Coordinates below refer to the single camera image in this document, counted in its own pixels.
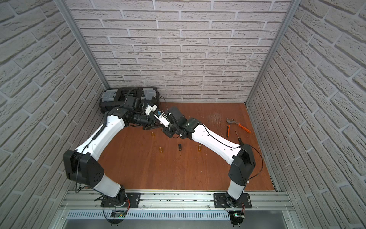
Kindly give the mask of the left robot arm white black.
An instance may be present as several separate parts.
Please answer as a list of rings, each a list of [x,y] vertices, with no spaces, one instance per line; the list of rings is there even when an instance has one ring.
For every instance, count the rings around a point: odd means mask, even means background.
[[[159,105],[156,87],[126,87],[108,89],[100,99],[102,125],[75,150],[63,155],[66,177],[81,184],[75,191],[92,188],[102,195],[103,207],[120,207],[127,197],[125,188],[110,179],[98,160],[110,141],[129,124],[144,129],[155,125],[152,114],[146,114],[148,105]]]

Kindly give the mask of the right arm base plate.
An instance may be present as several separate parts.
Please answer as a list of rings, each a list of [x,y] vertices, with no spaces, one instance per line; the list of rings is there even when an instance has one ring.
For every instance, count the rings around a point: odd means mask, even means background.
[[[252,202],[248,193],[242,193],[239,199],[231,197],[228,193],[213,194],[215,208],[252,208]]]

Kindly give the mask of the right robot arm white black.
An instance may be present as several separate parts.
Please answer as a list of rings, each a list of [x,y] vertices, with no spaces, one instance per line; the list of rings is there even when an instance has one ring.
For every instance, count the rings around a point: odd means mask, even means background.
[[[254,147],[243,143],[241,138],[238,138],[239,144],[224,139],[197,119],[186,119],[176,107],[172,107],[166,113],[155,111],[154,116],[164,126],[163,132],[169,138],[178,135],[179,138],[195,141],[215,152],[231,166],[228,173],[231,181],[225,193],[224,206],[243,206],[241,198],[244,190],[249,180],[259,174],[252,175],[256,167]]]

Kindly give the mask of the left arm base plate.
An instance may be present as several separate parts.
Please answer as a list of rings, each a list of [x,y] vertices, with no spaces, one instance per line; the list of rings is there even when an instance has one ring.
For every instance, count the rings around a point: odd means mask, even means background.
[[[130,207],[138,208],[140,202],[141,193],[140,192],[122,192],[116,197],[112,198],[109,196],[102,197],[102,208],[113,208],[113,207]]]

